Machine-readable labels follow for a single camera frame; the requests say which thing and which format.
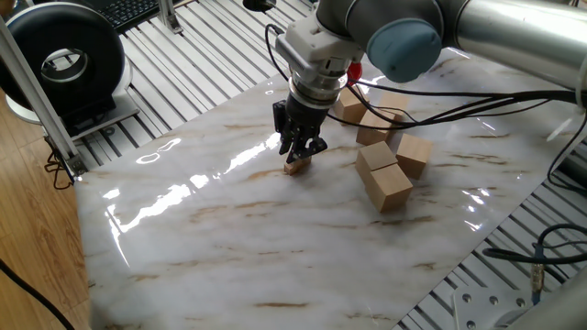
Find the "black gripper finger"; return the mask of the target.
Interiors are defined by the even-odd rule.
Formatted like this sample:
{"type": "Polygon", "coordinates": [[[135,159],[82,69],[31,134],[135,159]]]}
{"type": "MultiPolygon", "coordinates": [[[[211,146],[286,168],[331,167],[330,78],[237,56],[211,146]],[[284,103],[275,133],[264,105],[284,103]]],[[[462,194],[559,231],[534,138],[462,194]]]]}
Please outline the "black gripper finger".
{"type": "Polygon", "coordinates": [[[297,123],[288,123],[281,131],[279,154],[298,155],[302,147],[303,129],[297,123]]]}
{"type": "Polygon", "coordinates": [[[327,149],[327,143],[316,132],[298,131],[293,135],[287,163],[309,159],[327,149]]]}

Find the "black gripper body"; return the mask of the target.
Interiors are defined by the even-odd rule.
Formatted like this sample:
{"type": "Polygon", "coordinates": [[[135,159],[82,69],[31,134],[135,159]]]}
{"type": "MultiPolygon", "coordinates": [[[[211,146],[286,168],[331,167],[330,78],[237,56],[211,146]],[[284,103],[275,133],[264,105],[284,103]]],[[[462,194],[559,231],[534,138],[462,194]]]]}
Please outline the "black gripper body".
{"type": "Polygon", "coordinates": [[[287,129],[293,131],[294,125],[306,129],[311,135],[319,135],[327,117],[326,109],[318,109],[300,103],[293,96],[272,105],[275,130],[282,134],[287,129]]]}

